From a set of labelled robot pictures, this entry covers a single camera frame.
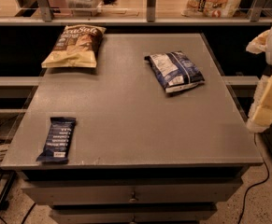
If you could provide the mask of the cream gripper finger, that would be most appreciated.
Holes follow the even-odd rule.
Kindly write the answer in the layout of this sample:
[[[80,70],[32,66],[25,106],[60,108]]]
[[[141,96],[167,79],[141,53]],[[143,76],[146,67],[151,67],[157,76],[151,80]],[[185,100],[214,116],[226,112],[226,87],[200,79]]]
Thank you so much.
[[[259,54],[265,52],[266,50],[266,40],[268,38],[269,30],[266,30],[259,35],[257,35],[246,47],[246,51]]]
[[[252,133],[261,133],[272,124],[272,75],[262,75],[251,105],[247,128]]]

